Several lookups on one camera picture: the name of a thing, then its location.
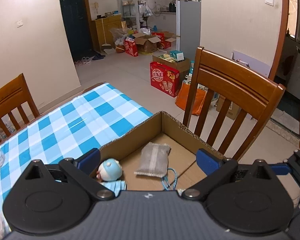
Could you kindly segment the blue white plush toy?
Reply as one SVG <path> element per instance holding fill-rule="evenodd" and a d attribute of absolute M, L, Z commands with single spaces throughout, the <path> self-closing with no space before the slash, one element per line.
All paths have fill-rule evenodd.
<path fill-rule="evenodd" d="M 119 161 L 109 158 L 103 161 L 96 172 L 96 179 L 107 189 L 114 192 L 117 197 L 121 191 L 126 190 L 126 182 L 121 179 L 123 169 Z"/>

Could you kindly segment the grey striped pouch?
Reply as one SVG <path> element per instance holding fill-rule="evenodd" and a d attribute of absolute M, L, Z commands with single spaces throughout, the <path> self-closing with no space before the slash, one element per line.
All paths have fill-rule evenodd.
<path fill-rule="evenodd" d="M 149 142 L 141 150 L 139 167 L 134 174 L 137 176 L 157 178 L 166 176 L 170 150 L 171 148 L 168 144 L 155 144 Z"/>

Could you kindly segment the cardboard box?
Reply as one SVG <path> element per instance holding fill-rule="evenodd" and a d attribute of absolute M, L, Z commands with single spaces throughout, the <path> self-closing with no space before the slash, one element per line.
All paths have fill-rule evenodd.
<path fill-rule="evenodd" d="M 176 186 L 178 189 L 186 189 L 206 177 L 196 163 L 197 151 L 200 148 L 217 159 L 224 157 L 165 111 L 138 120 L 132 128 L 119 125 L 114 126 L 113 130 L 122 134 L 108 142 L 101 138 L 102 135 L 109 136 L 108 132 L 102 131 L 96 135 L 101 145 L 98 149 L 101 161 L 109 158 L 119 161 L 127 190 L 162 191 L 164 189 L 159 177 L 135 173 L 141 164 L 142 149 L 150 142 L 170 147 L 165 166 L 170 169 L 167 173 L 170 183 L 175 177 L 178 178 Z"/>

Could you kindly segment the blue checkered tablecloth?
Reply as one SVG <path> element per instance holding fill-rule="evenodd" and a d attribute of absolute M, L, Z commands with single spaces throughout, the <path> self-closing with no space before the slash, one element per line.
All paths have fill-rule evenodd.
<path fill-rule="evenodd" d="M 12 186 L 33 159 L 56 164 L 123 136 L 152 116 L 126 94 L 104 83 L 42 116 L 1 146 L 0 211 Z"/>

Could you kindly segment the wooden chair near box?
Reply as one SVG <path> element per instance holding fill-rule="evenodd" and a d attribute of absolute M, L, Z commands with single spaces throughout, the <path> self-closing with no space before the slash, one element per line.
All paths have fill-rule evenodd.
<path fill-rule="evenodd" d="M 197 136 L 200 136 L 203 131 L 214 94 L 217 93 L 224 97 L 221 110 L 207 138 L 208 145 L 214 145 L 231 103 L 241 109 L 221 143 L 218 149 L 219 153 L 226 153 L 247 115 L 251 115 L 257 121 L 234 154 L 233 159 L 235 160 L 240 160 L 246 154 L 266 126 L 285 92 L 283 85 L 278 85 L 269 78 L 231 59 L 198 47 L 183 118 L 183 125 L 186 127 L 190 124 L 198 85 L 203 85 L 208 90 L 194 130 Z"/>

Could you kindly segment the red gift box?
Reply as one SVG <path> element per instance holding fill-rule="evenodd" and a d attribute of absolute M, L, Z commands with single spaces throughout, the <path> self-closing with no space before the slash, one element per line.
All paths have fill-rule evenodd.
<path fill-rule="evenodd" d="M 180 87 L 179 70 L 155 61 L 150 63 L 149 68 L 151 86 L 175 98 Z"/>

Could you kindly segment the open cardboard box floor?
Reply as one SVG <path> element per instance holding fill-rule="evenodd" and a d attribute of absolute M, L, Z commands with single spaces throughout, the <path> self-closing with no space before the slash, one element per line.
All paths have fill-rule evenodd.
<path fill-rule="evenodd" d="M 157 51 L 157 44 L 161 41 L 157 36 L 146 35 L 144 33 L 133 34 L 138 52 L 151 54 Z"/>

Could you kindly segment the wooden cabinet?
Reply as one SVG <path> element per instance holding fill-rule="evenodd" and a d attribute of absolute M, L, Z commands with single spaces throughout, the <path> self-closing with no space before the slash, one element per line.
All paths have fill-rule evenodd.
<path fill-rule="evenodd" d="M 121 29 L 121 15 L 113 15 L 105 18 L 93 20 L 94 27 L 97 33 L 97 44 L 100 47 L 100 51 L 104 48 L 115 48 L 114 38 L 110 29 Z"/>

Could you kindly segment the grey refrigerator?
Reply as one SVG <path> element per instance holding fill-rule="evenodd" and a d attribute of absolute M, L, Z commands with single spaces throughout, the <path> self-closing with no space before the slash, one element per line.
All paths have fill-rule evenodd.
<path fill-rule="evenodd" d="M 176 10 L 176 49 L 194 61 L 196 49 L 200 44 L 201 3 L 177 0 Z"/>

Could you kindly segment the dark door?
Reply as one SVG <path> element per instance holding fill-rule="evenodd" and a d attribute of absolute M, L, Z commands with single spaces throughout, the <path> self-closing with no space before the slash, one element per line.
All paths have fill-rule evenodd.
<path fill-rule="evenodd" d="M 66 38 L 74 61 L 89 56 L 93 50 L 88 0 L 59 0 Z"/>

